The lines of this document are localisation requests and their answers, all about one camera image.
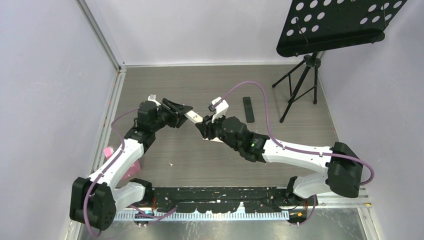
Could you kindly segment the black remote control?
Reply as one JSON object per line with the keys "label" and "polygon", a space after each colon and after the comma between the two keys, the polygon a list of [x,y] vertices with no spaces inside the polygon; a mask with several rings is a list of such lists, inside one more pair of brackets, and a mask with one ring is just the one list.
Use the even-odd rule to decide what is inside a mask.
{"label": "black remote control", "polygon": [[247,123],[254,123],[255,117],[254,117],[251,98],[249,96],[245,96],[245,97],[242,98],[242,101],[243,101],[243,106],[244,106],[246,122]]}

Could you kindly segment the white silver prism bar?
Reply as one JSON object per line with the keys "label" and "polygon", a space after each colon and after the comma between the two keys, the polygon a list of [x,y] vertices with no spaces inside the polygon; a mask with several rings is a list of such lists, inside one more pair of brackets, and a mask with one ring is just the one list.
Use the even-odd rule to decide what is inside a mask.
{"label": "white silver prism bar", "polygon": [[[193,110],[190,110],[189,112],[184,114],[188,120],[190,120],[192,123],[196,124],[196,123],[201,123],[203,121],[203,118],[198,115],[196,112],[194,112]],[[207,139],[207,138],[203,138],[203,140],[205,141],[210,141],[210,142],[217,142],[217,143],[223,143],[218,137],[215,137],[211,140]]]}

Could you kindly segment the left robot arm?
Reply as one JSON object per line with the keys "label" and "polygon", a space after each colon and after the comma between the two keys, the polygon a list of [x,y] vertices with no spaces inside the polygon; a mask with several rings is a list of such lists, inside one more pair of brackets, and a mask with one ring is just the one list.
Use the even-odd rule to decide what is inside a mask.
{"label": "left robot arm", "polygon": [[118,183],[130,167],[154,143],[156,132],[168,126],[180,128],[188,119],[192,106],[163,98],[149,99],[135,109],[133,126],[119,138],[120,147],[90,176],[78,177],[72,184],[69,217],[86,225],[89,233],[98,237],[112,224],[116,213],[134,204],[148,207],[154,199],[152,183],[133,178],[123,187]]}

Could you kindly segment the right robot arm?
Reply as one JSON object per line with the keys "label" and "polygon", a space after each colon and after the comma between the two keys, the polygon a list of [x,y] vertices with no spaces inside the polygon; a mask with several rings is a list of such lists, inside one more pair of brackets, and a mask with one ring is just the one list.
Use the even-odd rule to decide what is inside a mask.
{"label": "right robot arm", "polygon": [[308,176],[290,178],[285,198],[291,205],[328,192],[352,199],[359,196],[363,164],[356,161],[344,143],[313,147],[274,140],[249,131],[235,116],[216,120],[208,116],[195,126],[205,140],[218,140],[247,161],[288,164],[314,171]]}

